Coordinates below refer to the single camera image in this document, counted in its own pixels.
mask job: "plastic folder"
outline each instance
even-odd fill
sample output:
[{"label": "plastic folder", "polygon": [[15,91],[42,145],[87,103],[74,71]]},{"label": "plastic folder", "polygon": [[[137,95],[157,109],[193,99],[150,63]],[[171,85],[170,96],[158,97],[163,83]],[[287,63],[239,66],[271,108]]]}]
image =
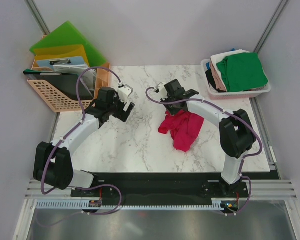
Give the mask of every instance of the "plastic folder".
[{"label": "plastic folder", "polygon": [[35,54],[35,49],[77,44],[84,46],[88,58],[87,64],[89,63],[90,66],[101,66],[106,63],[106,58],[69,21],[33,45],[30,51]]},{"label": "plastic folder", "polygon": [[84,65],[85,61],[82,56],[71,56],[57,59],[37,60],[36,64],[41,68],[51,68],[55,70],[54,65]]},{"label": "plastic folder", "polygon": [[36,56],[34,57],[35,63],[34,67],[39,67],[37,64],[38,60],[47,60],[47,59],[63,59],[70,57],[81,56],[85,63],[89,65],[89,61],[86,55],[86,51],[83,45],[68,45],[68,46],[55,46],[47,48],[38,48],[34,49]]}]

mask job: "green folded shirt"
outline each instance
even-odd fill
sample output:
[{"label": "green folded shirt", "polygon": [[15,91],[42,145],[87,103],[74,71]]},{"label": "green folded shirt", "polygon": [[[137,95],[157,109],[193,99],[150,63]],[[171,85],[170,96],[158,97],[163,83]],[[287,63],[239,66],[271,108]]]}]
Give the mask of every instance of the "green folded shirt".
[{"label": "green folded shirt", "polygon": [[258,54],[245,52],[225,57],[216,64],[230,93],[261,88],[268,83]]}]

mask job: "metal floor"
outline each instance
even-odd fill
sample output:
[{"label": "metal floor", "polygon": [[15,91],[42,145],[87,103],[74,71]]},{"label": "metal floor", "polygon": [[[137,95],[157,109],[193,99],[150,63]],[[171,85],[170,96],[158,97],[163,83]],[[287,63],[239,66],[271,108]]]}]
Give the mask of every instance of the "metal floor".
[{"label": "metal floor", "polygon": [[[36,211],[42,224],[52,224],[78,210]],[[284,201],[251,201],[238,216],[228,217],[199,210],[121,210],[105,216],[79,214],[50,228],[32,223],[28,239],[295,240],[296,237]]]}]

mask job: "white cable channel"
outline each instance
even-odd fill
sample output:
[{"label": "white cable channel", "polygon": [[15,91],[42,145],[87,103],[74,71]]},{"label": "white cable channel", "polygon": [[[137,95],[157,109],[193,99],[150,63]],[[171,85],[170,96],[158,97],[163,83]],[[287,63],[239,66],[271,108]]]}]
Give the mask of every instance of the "white cable channel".
[{"label": "white cable channel", "polygon": [[[111,210],[116,206],[90,207],[89,200],[55,200],[41,199],[37,201],[37,209],[76,209],[76,210]],[[212,205],[170,205],[170,206],[120,206],[120,210],[224,210],[220,200],[213,200]]]}]

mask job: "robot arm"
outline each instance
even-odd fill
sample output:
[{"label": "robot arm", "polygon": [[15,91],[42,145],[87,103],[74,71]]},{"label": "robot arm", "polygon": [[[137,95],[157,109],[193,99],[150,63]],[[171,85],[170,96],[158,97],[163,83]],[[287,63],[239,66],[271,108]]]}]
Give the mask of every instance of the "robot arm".
[{"label": "robot arm", "polygon": [[247,112],[242,109],[238,111],[227,109],[220,111],[212,105],[204,103],[204,98],[197,91],[192,89],[185,91],[177,79],[167,84],[160,83],[156,87],[156,93],[160,93],[162,103],[186,99],[202,100],[166,104],[164,106],[171,115],[175,115],[180,110],[183,110],[197,114],[219,128],[221,147],[225,152],[225,162],[221,177],[228,185],[235,184],[240,179],[243,157],[252,148],[256,137],[244,124],[226,115],[225,112],[239,117],[252,127]]},{"label": "robot arm", "polygon": [[[61,138],[63,142],[58,146],[52,157],[55,158],[55,162],[49,164],[45,175],[44,182],[46,184],[61,190],[69,186],[81,188],[91,186],[94,176],[89,172],[74,170],[71,156],[92,133],[96,132],[109,120],[110,116],[124,123],[127,121],[135,107],[135,104],[129,101],[132,92],[133,89],[130,86],[123,84],[119,86],[118,91],[110,87],[102,87],[99,90],[97,99],[93,100],[89,107],[85,109],[85,119],[80,121],[81,125],[67,138]],[[36,180],[42,180],[49,155],[59,141],[60,139],[56,139],[50,143],[41,142],[38,145],[33,171],[33,177]]]}]

